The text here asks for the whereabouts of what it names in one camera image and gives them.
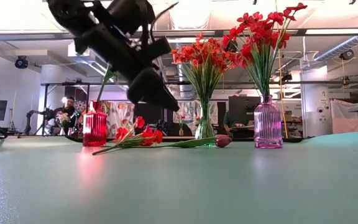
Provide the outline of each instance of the white column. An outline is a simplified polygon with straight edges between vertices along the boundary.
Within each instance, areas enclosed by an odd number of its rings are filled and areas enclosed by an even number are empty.
[[[63,67],[59,65],[43,65],[41,69],[41,84],[44,83],[63,83],[66,81],[66,76],[63,73]],[[65,87],[50,85],[48,87],[47,95],[47,108],[52,110],[62,107],[62,98],[65,96]],[[38,110],[43,111],[44,108],[44,97],[45,87],[41,86],[39,95],[39,106]],[[38,127],[42,124],[42,116],[38,116]]]
[[[304,65],[301,62],[301,81],[325,81],[327,65]],[[303,135],[304,137],[322,136],[333,133],[333,121],[327,85],[301,85]]]

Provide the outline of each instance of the ribbed vase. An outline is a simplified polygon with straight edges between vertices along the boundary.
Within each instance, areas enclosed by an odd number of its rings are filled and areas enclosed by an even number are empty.
[[[209,118],[208,103],[209,103],[208,101],[202,101],[200,104],[201,116],[196,130],[195,139],[210,138],[215,136],[215,132],[211,123],[211,118]]]
[[[272,102],[272,96],[262,96],[261,104],[254,111],[254,145],[259,149],[283,147],[280,110]]]
[[[107,115],[102,112],[102,102],[92,101],[92,108],[84,115],[84,146],[104,146],[107,140]]]

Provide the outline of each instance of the red glass vase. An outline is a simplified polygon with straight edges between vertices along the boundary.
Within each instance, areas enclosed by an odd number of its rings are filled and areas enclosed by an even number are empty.
[[[104,146],[107,140],[107,115],[102,112],[102,102],[92,101],[91,110],[84,115],[84,146]]]

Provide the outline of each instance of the green table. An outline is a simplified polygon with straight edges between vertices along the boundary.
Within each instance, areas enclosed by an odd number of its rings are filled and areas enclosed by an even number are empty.
[[[255,150],[0,141],[0,223],[358,223],[358,133]]]

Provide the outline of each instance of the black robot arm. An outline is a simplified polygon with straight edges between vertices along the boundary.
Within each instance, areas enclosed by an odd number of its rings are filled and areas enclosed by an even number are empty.
[[[92,6],[85,6],[81,0],[48,0],[56,21],[75,36],[76,52],[82,54],[90,48],[110,65],[110,71],[123,75],[129,82],[127,97],[131,102],[143,101],[179,110],[178,102],[152,62],[171,51],[166,37],[154,40],[148,30],[148,25],[161,14],[156,17],[146,0],[114,0],[107,8],[100,1],[88,2]],[[135,34],[140,26],[142,35],[138,46],[127,36]]]
[[[24,130],[24,134],[25,135],[30,135],[30,131],[31,131],[31,116],[33,114],[39,114],[39,115],[44,115],[45,119],[48,121],[52,118],[55,117],[55,112],[49,108],[46,108],[45,111],[35,111],[35,110],[31,110],[29,111],[25,116],[27,117],[27,122],[25,125],[25,130]]]

